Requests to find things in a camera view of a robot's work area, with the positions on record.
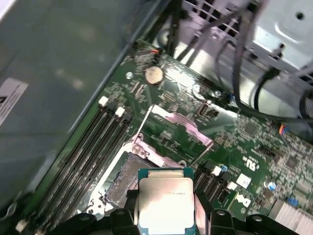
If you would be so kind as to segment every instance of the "green circuit board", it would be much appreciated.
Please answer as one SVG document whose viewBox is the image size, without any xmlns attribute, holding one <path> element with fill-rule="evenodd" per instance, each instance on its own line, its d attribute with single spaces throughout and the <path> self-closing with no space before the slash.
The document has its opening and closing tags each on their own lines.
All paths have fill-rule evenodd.
<svg viewBox="0 0 313 235">
<path fill-rule="evenodd" d="M 149 107 L 155 104 L 169 113 L 185 116 L 214 142 L 212 148 L 199 159 L 206 146 L 189 135 L 184 126 L 150 115 L 142 128 L 144 141 L 162 156 L 176 162 L 184 160 L 187 166 L 191 165 L 194 169 L 207 160 L 227 169 L 230 181 L 237 187 L 225 203 L 216 201 L 214 207 L 230 210 L 235 217 L 244 220 L 248 214 L 268 214 L 277 198 L 293 196 L 299 200 L 300 208 L 312 213 L 313 158 L 300 156 L 288 147 L 278 133 L 277 123 L 246 116 L 218 86 L 165 54 L 158 64 L 164 79 L 156 86 L 148 84 L 145 70 L 153 63 L 154 54 L 144 52 L 152 49 L 149 44 L 139 42 L 137 55 L 134 58 L 127 56 L 117 68 L 38 187 L 25 213 L 35 209 L 37 201 L 95 116 L 98 100 L 102 96 L 115 100 L 119 106 L 128 107 L 133 115 L 131 124 L 103 165 L 102 172 L 121 144 L 136 134 Z M 208 104 L 208 109 L 203 113 L 201 108 L 204 104 Z M 308 143 L 291 134 L 287 135 L 287 139 L 299 151 L 313 155 L 312 146 Z M 106 187 L 120 168 L 118 164 L 112 171 Z M 267 182 L 275 182 L 276 190 L 269 191 Z M 238 195 L 248 199 L 249 203 L 238 200 Z"/>
</svg>

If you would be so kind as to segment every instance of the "side panel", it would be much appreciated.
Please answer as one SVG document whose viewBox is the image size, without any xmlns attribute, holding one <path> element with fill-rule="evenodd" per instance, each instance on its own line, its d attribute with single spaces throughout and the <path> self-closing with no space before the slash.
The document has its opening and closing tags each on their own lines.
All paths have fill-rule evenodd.
<svg viewBox="0 0 313 235">
<path fill-rule="evenodd" d="M 0 22 L 0 84 L 27 89 L 0 126 L 0 208 L 32 191 L 164 0 L 18 0 Z"/>
</svg>

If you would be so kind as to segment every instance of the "motherboard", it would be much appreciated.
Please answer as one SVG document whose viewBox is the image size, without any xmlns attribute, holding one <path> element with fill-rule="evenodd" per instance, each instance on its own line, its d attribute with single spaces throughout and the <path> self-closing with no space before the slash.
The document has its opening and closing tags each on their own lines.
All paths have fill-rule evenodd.
<svg viewBox="0 0 313 235">
<path fill-rule="evenodd" d="M 278 204 L 277 213 L 288 204 L 309 216 L 313 148 L 290 133 L 285 142 L 279 126 L 242 113 L 231 94 L 138 41 L 37 188 L 25 221 L 49 231 L 82 211 L 101 218 L 125 205 L 139 169 L 153 167 L 209 171 L 196 173 L 195 184 L 240 220 Z"/>
</svg>

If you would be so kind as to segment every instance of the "sticker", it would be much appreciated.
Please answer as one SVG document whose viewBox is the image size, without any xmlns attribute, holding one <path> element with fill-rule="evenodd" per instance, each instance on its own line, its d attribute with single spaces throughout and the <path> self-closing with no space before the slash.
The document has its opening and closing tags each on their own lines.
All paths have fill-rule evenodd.
<svg viewBox="0 0 313 235">
<path fill-rule="evenodd" d="M 251 203 L 249 198 L 245 198 L 243 195 L 239 194 L 236 196 L 236 199 L 239 203 L 242 203 L 245 207 L 248 207 Z"/>
<path fill-rule="evenodd" d="M 18 102 L 21 95 L 28 87 L 27 83 L 14 78 L 8 78 L 0 87 L 0 125 Z"/>
<path fill-rule="evenodd" d="M 244 174 L 240 174 L 236 183 L 239 184 L 243 188 L 247 188 L 251 182 L 251 179 Z"/>
<path fill-rule="evenodd" d="M 219 176 L 222 169 L 218 166 L 216 166 L 212 172 L 213 175 Z"/>
<path fill-rule="evenodd" d="M 237 187 L 237 185 L 234 182 L 229 182 L 229 184 L 227 185 L 227 188 L 230 190 L 235 190 Z"/>
</svg>

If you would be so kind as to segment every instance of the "warning label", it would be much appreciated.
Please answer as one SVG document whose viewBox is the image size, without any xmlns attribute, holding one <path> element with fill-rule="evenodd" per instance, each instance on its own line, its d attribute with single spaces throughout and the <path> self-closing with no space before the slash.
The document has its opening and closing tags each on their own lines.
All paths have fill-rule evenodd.
<svg viewBox="0 0 313 235">
<path fill-rule="evenodd" d="M 0 125 L 9 115 L 14 105 L 28 87 L 27 83 L 8 78 L 0 87 Z"/>
</svg>

